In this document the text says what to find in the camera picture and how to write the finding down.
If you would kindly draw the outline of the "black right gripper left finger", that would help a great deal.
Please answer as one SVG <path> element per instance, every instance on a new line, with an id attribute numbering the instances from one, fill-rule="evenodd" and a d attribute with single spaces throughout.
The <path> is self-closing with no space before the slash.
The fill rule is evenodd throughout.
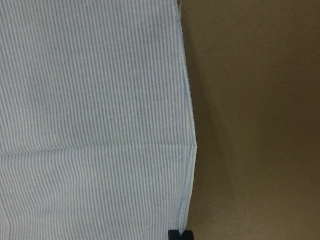
<path id="1" fill-rule="evenodd" d="M 181 240 L 181 234 L 179 230 L 169 230 L 168 240 Z"/>

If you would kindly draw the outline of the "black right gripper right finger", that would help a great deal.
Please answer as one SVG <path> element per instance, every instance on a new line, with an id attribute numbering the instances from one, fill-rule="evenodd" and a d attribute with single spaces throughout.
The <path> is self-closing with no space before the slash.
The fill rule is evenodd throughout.
<path id="1" fill-rule="evenodd" d="M 181 235 L 181 240 L 194 240 L 194 234 L 191 230 L 185 230 Z"/>

